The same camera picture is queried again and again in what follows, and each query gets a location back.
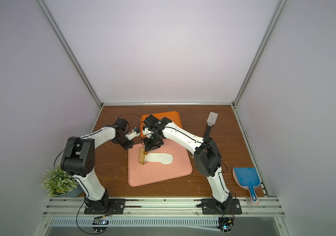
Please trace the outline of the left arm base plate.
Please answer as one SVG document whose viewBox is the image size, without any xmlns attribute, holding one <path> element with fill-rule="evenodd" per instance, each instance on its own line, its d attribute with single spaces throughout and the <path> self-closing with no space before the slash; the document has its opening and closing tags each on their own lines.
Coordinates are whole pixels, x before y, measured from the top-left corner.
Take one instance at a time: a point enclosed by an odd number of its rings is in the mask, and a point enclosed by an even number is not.
<svg viewBox="0 0 336 236">
<path fill-rule="evenodd" d="M 123 214 L 126 199 L 86 200 L 84 214 L 118 215 Z"/>
</svg>

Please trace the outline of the small green potted plant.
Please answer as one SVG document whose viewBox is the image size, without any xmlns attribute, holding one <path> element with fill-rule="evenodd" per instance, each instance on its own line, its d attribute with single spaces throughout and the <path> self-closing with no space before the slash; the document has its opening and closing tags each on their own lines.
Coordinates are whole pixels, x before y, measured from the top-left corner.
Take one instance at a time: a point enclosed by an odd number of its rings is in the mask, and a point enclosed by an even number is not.
<svg viewBox="0 0 336 236">
<path fill-rule="evenodd" d="M 45 189 L 50 197 L 77 197 L 83 193 L 76 179 L 69 176 L 59 166 L 45 169 L 40 188 Z"/>
</svg>

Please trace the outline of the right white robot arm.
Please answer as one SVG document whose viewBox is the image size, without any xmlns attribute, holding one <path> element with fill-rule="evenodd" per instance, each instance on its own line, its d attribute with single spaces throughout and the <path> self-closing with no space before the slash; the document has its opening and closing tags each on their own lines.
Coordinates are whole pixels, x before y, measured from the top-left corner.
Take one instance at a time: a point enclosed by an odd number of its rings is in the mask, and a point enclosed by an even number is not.
<svg viewBox="0 0 336 236">
<path fill-rule="evenodd" d="M 226 186 L 222 171 L 222 156 L 211 137 L 196 136 L 172 120 L 147 116 L 143 123 L 143 144 L 145 152 L 159 149 L 168 139 L 186 148 L 194 157 L 196 169 L 207 178 L 214 204 L 226 210 L 231 207 L 232 194 Z"/>
</svg>

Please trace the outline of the black handled metal spatula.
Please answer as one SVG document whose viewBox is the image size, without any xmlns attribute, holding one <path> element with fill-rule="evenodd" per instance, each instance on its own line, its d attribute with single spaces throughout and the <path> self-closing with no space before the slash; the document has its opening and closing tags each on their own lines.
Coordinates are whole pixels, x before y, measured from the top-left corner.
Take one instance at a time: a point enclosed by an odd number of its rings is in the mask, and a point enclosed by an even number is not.
<svg viewBox="0 0 336 236">
<path fill-rule="evenodd" d="M 207 138 L 210 135 L 211 128 L 215 125 L 217 118 L 218 118 L 217 113 L 214 113 L 214 112 L 209 113 L 209 116 L 206 121 L 207 127 L 205 130 L 204 136 L 203 136 L 204 138 Z"/>
</svg>

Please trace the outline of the pink silicone mat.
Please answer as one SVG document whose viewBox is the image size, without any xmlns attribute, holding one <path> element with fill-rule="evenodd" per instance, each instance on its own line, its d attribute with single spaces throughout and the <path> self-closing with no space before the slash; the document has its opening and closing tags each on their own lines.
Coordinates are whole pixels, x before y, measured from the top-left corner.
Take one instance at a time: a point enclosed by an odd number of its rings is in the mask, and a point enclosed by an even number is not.
<svg viewBox="0 0 336 236">
<path fill-rule="evenodd" d="M 172 140 L 166 139 L 161 148 L 151 151 L 173 155 L 173 163 L 169 165 L 155 162 L 139 164 L 141 147 L 143 145 L 139 144 L 128 150 L 128 182 L 132 187 L 187 176 L 193 171 L 187 149 Z"/>
</svg>

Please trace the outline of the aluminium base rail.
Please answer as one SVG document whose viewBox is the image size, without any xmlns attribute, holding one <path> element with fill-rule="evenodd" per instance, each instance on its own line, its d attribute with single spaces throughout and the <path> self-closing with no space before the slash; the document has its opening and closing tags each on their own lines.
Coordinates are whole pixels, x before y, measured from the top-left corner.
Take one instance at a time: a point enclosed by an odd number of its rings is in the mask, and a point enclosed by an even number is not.
<svg viewBox="0 0 336 236">
<path fill-rule="evenodd" d="M 246 197 L 233 200 L 227 213 L 210 208 L 203 198 L 190 197 L 148 197 L 113 198 L 110 210 L 104 213 L 85 214 L 82 198 L 51 198 L 43 217 L 46 226 L 79 227 L 214 227 L 221 217 L 284 217 L 284 211 L 277 198 L 261 198 L 258 205 Z"/>
</svg>

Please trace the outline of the white dough lump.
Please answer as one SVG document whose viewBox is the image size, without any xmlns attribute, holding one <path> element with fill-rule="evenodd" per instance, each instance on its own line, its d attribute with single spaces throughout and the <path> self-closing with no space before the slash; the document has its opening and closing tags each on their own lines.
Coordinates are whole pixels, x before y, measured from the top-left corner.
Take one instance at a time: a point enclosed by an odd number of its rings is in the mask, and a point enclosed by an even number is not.
<svg viewBox="0 0 336 236">
<path fill-rule="evenodd" d="M 174 156 L 169 153 L 150 152 L 148 155 L 145 156 L 146 162 L 161 163 L 163 165 L 172 164 L 173 160 Z"/>
</svg>

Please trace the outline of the blue dustpan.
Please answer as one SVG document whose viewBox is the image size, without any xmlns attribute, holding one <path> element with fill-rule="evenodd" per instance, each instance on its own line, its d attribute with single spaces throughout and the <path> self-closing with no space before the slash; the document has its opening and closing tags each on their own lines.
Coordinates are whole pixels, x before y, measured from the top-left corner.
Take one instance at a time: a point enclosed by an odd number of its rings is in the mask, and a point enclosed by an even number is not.
<svg viewBox="0 0 336 236">
<path fill-rule="evenodd" d="M 256 189 L 261 185 L 260 178 L 255 168 L 233 168 L 233 176 L 238 186 L 247 190 L 251 202 L 255 205 L 260 203 Z"/>
</svg>

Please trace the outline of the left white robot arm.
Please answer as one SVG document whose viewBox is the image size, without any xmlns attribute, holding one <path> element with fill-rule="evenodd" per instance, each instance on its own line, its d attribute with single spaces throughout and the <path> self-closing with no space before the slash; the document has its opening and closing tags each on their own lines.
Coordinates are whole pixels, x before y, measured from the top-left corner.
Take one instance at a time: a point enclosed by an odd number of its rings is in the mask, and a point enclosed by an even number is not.
<svg viewBox="0 0 336 236">
<path fill-rule="evenodd" d="M 85 193 L 85 205 L 90 212 L 105 212 L 111 203 L 107 190 L 95 173 L 95 149 L 111 141 L 124 150 L 133 147 L 139 128 L 128 129 L 128 121 L 117 118 L 115 123 L 81 137 L 70 137 L 63 151 L 60 168 L 78 182 Z"/>
</svg>

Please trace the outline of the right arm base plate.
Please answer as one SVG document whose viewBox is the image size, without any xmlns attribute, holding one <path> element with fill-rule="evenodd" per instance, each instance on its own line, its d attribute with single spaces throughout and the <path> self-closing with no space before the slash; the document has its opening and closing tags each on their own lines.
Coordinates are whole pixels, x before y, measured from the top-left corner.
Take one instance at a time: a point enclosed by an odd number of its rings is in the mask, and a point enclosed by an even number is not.
<svg viewBox="0 0 336 236">
<path fill-rule="evenodd" d="M 215 199 L 201 199 L 196 207 L 201 208 L 202 214 L 204 215 L 242 214 L 239 199 L 228 199 L 224 203 L 218 202 Z"/>
</svg>

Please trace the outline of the wooden rolling pin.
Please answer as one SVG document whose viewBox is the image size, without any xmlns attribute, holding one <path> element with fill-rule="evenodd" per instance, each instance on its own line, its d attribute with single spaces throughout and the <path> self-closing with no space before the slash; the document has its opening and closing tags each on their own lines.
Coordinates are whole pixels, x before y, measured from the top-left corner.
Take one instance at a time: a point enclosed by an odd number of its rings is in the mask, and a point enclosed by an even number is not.
<svg viewBox="0 0 336 236">
<path fill-rule="evenodd" d="M 146 163 L 146 158 L 149 152 L 145 151 L 145 147 L 139 149 L 139 164 L 144 165 Z"/>
</svg>

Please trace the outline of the orange plastic tray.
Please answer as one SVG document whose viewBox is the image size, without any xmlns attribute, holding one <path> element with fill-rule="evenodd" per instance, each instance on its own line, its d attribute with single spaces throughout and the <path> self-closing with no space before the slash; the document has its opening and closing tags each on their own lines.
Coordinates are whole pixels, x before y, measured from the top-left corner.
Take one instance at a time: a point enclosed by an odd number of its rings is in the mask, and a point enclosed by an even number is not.
<svg viewBox="0 0 336 236">
<path fill-rule="evenodd" d="M 143 121 L 149 116 L 150 114 L 146 114 L 141 116 L 141 121 L 142 124 L 140 125 L 140 136 L 143 139 L 144 138 L 144 134 L 143 134 L 143 127 L 145 126 L 145 124 L 143 123 Z M 181 123 L 181 119 L 180 119 L 180 115 L 177 111 L 171 111 L 171 112 L 163 112 L 163 113 L 155 113 L 152 114 L 154 117 L 158 118 L 159 120 L 162 119 L 163 117 L 166 117 L 168 119 L 170 119 L 172 122 L 174 122 L 178 127 L 182 128 L 182 123 Z"/>
</svg>

